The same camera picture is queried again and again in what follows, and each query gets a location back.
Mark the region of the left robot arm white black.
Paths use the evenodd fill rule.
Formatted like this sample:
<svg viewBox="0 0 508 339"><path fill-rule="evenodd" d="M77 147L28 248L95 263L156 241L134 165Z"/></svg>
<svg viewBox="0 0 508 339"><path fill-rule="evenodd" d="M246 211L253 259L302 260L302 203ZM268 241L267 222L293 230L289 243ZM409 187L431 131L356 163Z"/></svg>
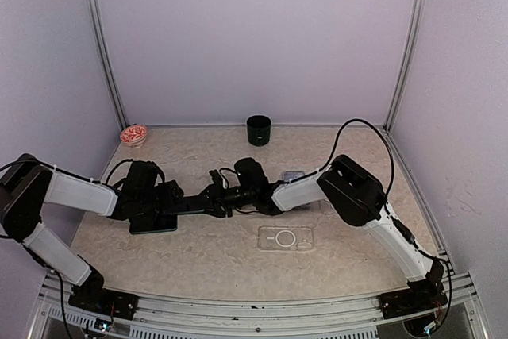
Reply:
<svg viewBox="0 0 508 339"><path fill-rule="evenodd" d="M131 162L127 176L114 185L46 164L28 153L1 168L1 226L6 236L66 278L73 294L96 311L111 303L102 275L44 224L43 207L64 206L151 229L182 197L177 183L166 181L150 161Z"/></svg>

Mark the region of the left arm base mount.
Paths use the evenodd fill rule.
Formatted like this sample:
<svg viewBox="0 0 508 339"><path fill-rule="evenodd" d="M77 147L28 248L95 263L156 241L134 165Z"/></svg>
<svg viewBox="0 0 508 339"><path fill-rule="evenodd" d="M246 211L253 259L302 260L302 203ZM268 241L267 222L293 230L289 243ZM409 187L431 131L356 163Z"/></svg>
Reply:
<svg viewBox="0 0 508 339"><path fill-rule="evenodd" d="M133 320L138 302L139 297L135 294L108 289L101 290L97 295L85 295L76 291L68 299L70 306L129 321Z"/></svg>

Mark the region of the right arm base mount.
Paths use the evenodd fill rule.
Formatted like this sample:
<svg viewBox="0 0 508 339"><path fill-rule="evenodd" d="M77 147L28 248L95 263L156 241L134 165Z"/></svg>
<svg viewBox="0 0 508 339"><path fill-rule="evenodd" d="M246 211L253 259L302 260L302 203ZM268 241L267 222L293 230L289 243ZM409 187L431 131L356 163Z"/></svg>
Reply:
<svg viewBox="0 0 508 339"><path fill-rule="evenodd" d="M444 292L436 296L416 293L410 289L383 293L379 296L380 307L384 319L399 318L444 306L448 297Z"/></svg>

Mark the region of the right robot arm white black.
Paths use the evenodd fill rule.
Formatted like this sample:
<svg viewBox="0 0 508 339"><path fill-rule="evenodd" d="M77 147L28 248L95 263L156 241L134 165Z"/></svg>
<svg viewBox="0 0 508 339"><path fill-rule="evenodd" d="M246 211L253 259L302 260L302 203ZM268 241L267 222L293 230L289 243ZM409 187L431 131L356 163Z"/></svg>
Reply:
<svg viewBox="0 0 508 339"><path fill-rule="evenodd" d="M425 253L416 237L390 208L381 182L346 155L337 156L324 170L292 181L271 183L252 158L235 164L239 186L223 187L220 175L192 197L190 209L214 217L229 217L233 209L253 206L275 216L312 202L327 200L346 224L366 230L394 258L406 277L406 304L423 310L429 303L447 301L442 285L445 268Z"/></svg>

